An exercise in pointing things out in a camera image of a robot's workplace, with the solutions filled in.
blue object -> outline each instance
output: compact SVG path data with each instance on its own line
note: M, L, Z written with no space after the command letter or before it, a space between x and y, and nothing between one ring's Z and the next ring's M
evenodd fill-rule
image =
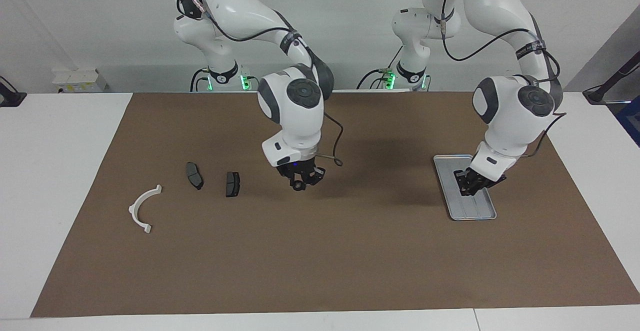
M640 96L631 101L622 111L615 115L617 121L640 147Z

green light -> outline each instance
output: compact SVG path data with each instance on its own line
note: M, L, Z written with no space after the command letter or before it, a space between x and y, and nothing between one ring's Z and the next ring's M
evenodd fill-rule
M251 81L249 81L246 76L240 75L240 81L242 82L242 89L247 91L251 88Z
M385 86L387 90L393 90L395 85L396 85L396 74L391 72L389 73L389 76L386 78Z

metal tray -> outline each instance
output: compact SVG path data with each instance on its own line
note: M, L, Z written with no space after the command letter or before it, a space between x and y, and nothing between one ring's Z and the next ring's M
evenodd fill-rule
M471 155L437 155L433 158L448 214L455 221L493 220L498 215L489 190L482 189L475 196L462 196L453 174L458 170L466 170L472 159Z

white plastic part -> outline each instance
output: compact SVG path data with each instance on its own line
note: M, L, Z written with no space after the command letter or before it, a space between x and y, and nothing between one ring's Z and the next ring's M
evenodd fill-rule
M131 214L131 217L133 217L133 221L138 224L138 226L142 227L144 229L144 232L147 234L151 232L151 225L148 223L140 222L140 220L138 219L138 210L140 209L140 205L142 205L144 201L146 201L151 196L159 195L161 192L162 186L158 185L155 189L148 190L147 192L141 194L140 197L138 197L137 200L133 203L133 205L128 207L128 212Z

white table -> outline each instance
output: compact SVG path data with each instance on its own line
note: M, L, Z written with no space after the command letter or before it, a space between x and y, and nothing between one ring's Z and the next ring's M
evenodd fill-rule
M30 94L0 108L0 330L640 330L640 305L28 319L130 99ZM550 139L638 288L640 148L582 94L560 111Z

